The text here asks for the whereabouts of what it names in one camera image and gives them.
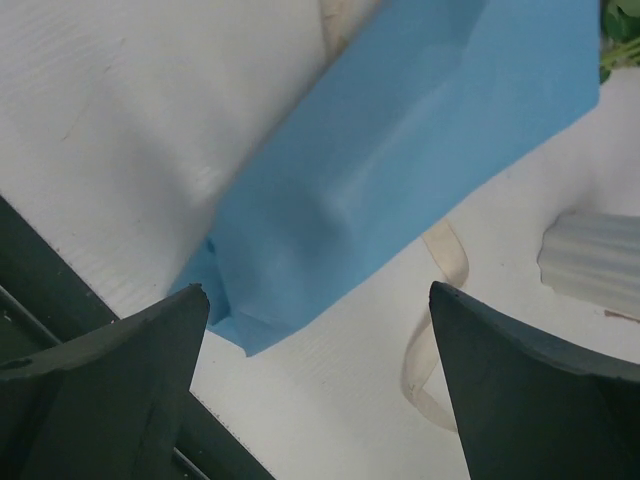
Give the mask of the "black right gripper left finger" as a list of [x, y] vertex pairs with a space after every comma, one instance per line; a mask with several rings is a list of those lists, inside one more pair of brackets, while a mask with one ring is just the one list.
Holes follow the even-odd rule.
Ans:
[[2, 478], [168, 478], [208, 313], [192, 285], [3, 363]]

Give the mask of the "pale pink rose stem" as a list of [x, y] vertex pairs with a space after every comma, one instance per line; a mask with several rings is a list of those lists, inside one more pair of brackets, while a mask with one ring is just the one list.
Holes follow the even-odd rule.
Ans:
[[639, 0], [605, 0], [600, 8], [600, 84], [615, 70], [639, 67]]

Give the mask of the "blue wrapping paper sheet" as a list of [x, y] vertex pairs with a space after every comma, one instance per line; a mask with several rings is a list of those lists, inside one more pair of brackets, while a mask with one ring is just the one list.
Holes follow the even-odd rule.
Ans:
[[173, 283], [255, 355], [599, 97], [596, 1], [383, 3], [217, 202]]

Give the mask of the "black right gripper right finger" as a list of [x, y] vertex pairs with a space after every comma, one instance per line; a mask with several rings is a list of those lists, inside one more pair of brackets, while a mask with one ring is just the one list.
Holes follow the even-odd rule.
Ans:
[[638, 478], [638, 365], [445, 283], [429, 309], [471, 478]]

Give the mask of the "cream printed ribbon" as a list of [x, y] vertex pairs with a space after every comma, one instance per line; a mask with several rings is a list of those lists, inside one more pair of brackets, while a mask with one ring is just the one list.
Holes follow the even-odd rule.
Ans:
[[[321, 1], [319, 3], [323, 40], [328, 63], [333, 63], [350, 43], [355, 29], [349, 24], [353, 1]], [[445, 218], [421, 235], [425, 246], [444, 277], [444, 282], [461, 288], [469, 276], [466, 252]], [[404, 355], [401, 389], [407, 401], [429, 422], [446, 431], [456, 433], [457, 425], [452, 413], [445, 410], [425, 390], [439, 363], [431, 314], [416, 328]]]

